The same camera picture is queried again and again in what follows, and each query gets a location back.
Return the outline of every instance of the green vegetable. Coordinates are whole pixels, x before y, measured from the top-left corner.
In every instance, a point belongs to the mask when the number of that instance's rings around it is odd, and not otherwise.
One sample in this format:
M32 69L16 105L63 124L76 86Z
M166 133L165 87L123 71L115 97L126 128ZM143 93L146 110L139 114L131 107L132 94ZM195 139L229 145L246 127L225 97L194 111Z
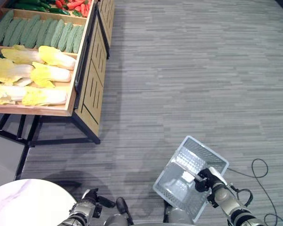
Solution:
M72 27L73 27L72 23L66 24L66 26L65 26L65 28L64 28L64 30L62 32L60 41L58 42L58 49L59 50L64 51L66 49L67 38L69 36L69 33L72 30Z
M48 18L41 26L40 28L40 32L38 34L38 38L37 38L37 48L39 48L41 45L43 45L44 43L44 40L46 38L46 34L47 34L47 31L48 31L48 28L50 26L52 22L52 19L51 18Z
M43 43L44 46L50 46L51 39L52 39L53 34L55 33L57 24L58 24L57 20L54 20L50 23L49 28L47 30L46 37L44 39L44 43Z
M40 20L40 15L35 15L29 20L21 35L21 39L20 39L21 45L25 45L26 41L29 39L29 36L31 35L31 31L33 27L39 20Z
M75 15L75 16L83 16L82 13L80 13L79 11L76 11L76 10L74 10L72 12L72 14Z
M61 8L50 8L49 9L49 12L51 13L57 13L57 14L64 14L64 15L68 15L70 16L70 13L65 11L65 10L62 10Z
M79 52L83 32L84 32L84 26L80 26L74 39L74 53Z
M65 51L67 53L72 53L73 49L74 49L74 39L75 36L77 34L77 31L79 30L80 26L74 26L71 30L71 32L68 35L68 39L67 39L67 44L66 44L66 49Z
M18 0L18 3L24 3L24 4L31 4L31 5L36 5L36 6L41 6L44 8L51 8L49 4L46 4L40 0Z
M27 20L24 20L24 19L21 20L20 23L18 23L13 33L13 36L10 38L9 46L17 45L20 43L20 38L21 38L23 30L25 29L26 24L27 24Z
M46 12L44 7L31 5L31 4L25 4L25 3L16 3L16 4L14 4L14 8L31 10L31 11Z
M14 11L10 10L0 21L0 43L3 41L5 32L8 28L10 21L14 18Z
M8 28L6 30L5 36L4 36L4 40L3 40L3 46L8 46L10 39L17 27L17 25L21 22L21 18L17 18L12 20L12 22L9 23Z
M42 24L43 24L42 20L37 21L32 31L30 32L29 38L25 42L25 45L24 45L25 48L34 48L34 46L36 45L36 41L37 41L38 34L39 34Z
M62 19L59 20L58 25L56 27L56 31L52 36L51 42L50 42L50 46L57 48L58 47L58 42L61 38L63 29L65 27L64 21Z

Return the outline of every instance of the marble tabletop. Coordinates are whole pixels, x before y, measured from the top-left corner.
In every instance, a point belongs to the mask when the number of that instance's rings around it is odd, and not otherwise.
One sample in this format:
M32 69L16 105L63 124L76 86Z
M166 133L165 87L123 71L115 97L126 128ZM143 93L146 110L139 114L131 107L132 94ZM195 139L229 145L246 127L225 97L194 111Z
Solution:
M64 188L23 179L0 186L0 226L56 226L76 203Z

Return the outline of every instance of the white plastic basket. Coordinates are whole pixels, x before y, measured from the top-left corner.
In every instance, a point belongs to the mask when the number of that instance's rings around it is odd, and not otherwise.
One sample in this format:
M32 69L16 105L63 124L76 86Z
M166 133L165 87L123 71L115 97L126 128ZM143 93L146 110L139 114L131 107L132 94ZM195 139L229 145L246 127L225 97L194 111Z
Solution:
M187 136L161 172L153 189L169 204L186 211L190 219L196 222L206 206L209 191L197 192L192 175L208 167L214 167L224 175L228 166L226 159Z

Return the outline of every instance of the red vegetable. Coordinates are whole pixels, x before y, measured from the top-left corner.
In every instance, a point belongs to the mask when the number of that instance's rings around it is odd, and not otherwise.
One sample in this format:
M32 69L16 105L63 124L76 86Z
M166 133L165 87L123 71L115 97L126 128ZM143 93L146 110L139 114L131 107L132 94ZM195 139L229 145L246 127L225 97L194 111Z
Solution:
M59 0L56 0L56 6L57 8L63 8L63 4Z
M85 0L80 0L80 1L72 2L72 3L68 3L67 6L70 10L72 10L72 9L76 8L77 6L82 5L84 2L85 2Z
M83 16L85 16L85 14L86 14L86 5L85 4L81 5L81 13L82 13Z
M78 12L81 12L81 6L75 7L75 10L78 11Z

